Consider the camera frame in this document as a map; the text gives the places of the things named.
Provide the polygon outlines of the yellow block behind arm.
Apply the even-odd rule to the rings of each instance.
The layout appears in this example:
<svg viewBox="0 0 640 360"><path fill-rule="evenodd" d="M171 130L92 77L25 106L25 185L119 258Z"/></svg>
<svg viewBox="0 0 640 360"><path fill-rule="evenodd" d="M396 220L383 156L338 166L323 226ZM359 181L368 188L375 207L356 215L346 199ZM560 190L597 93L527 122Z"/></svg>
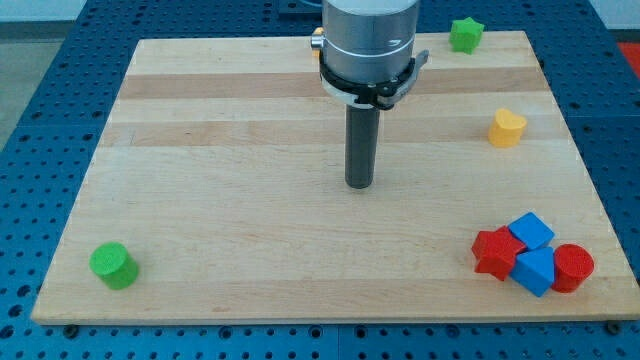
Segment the yellow block behind arm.
<svg viewBox="0 0 640 360"><path fill-rule="evenodd" d="M319 58L324 44L324 28L317 27L311 34L310 46L314 57Z"/></svg>

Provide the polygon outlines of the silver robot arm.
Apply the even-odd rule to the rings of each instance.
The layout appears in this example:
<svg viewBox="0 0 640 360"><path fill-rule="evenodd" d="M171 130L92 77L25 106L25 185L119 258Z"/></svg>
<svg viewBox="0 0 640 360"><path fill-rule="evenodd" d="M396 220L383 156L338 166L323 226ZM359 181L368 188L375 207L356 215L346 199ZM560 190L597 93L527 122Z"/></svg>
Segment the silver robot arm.
<svg viewBox="0 0 640 360"><path fill-rule="evenodd" d="M324 0L311 46L325 91L354 108L393 108L429 56L413 54L419 8L419 0Z"/></svg>

